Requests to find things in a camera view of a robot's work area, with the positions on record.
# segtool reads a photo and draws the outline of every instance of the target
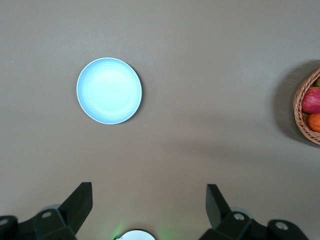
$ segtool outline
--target red apple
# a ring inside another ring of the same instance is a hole
[[[320,114],[320,87],[310,87],[302,100],[302,111],[307,114]]]

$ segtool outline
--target orange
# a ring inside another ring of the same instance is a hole
[[[320,113],[308,116],[308,125],[314,131],[320,133]]]

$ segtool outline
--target wicker basket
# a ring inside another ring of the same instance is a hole
[[[320,132],[312,131],[308,126],[308,114],[302,112],[302,100],[307,90],[313,86],[314,82],[320,77],[320,68],[311,74],[298,88],[293,99],[293,110],[295,122],[302,134],[315,144],[320,145]]]

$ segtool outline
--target green light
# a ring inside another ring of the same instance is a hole
[[[111,235],[111,239],[110,240],[114,240],[116,237],[121,237],[121,235],[124,233],[124,231],[126,230],[126,224],[122,223],[120,224],[113,232],[113,234]]]
[[[167,222],[162,223],[156,232],[158,240],[178,240],[184,238],[183,230],[179,230],[173,227],[174,224],[169,224]]]

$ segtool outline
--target light blue plate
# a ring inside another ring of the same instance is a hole
[[[142,87],[127,63],[105,57],[90,62],[82,70],[76,94],[89,117],[102,124],[119,124],[138,110]]]
[[[155,238],[144,230],[131,230],[126,232],[120,240],[155,240]]]

